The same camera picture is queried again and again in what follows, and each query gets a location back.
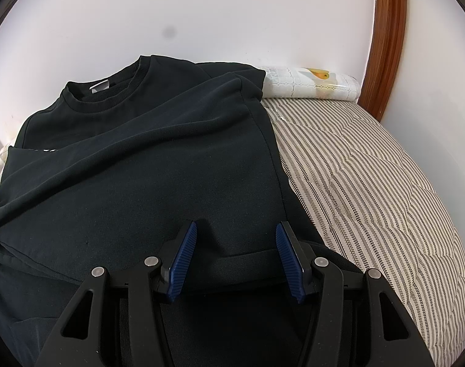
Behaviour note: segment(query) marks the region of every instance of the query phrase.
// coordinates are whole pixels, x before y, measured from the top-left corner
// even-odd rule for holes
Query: blue gripper pad
[[[298,303],[302,303],[306,298],[302,267],[282,224],[276,226],[276,248],[282,260],[283,271],[287,277],[290,293],[297,299]]]
[[[185,282],[186,273],[190,266],[196,243],[197,225],[195,222],[192,222],[170,267],[170,284],[166,296],[171,302],[182,292],[183,283]]]

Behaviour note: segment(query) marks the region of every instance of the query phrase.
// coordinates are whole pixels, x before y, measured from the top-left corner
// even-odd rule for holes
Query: brown wooden trim
[[[373,38],[358,104],[382,119],[396,79],[406,29],[407,0],[376,0]]]

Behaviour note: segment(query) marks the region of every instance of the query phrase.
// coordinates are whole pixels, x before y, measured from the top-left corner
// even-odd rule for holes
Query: black fabric
[[[277,223],[288,220],[319,256],[357,268],[322,244],[290,189],[260,104],[263,78],[236,63],[141,57],[110,76],[108,90],[91,94],[99,80],[69,83],[26,121],[0,186],[0,335],[23,366],[34,364],[93,267],[113,271],[143,261],[186,219],[197,222],[198,237],[185,295],[226,294],[217,295],[217,316],[221,307],[243,303],[236,329],[248,328],[223,346],[216,364],[208,340],[190,334],[206,309],[199,318],[181,304],[165,307],[173,354],[185,344],[196,352],[196,363],[183,359],[177,367],[205,365],[200,360],[249,365],[237,359],[246,345],[255,361],[254,349],[276,348],[271,365],[298,356],[302,333],[278,330],[289,326],[293,309],[272,290],[284,281]],[[238,303],[226,307],[227,293]],[[221,325],[228,319],[207,324],[219,332],[229,329]]]

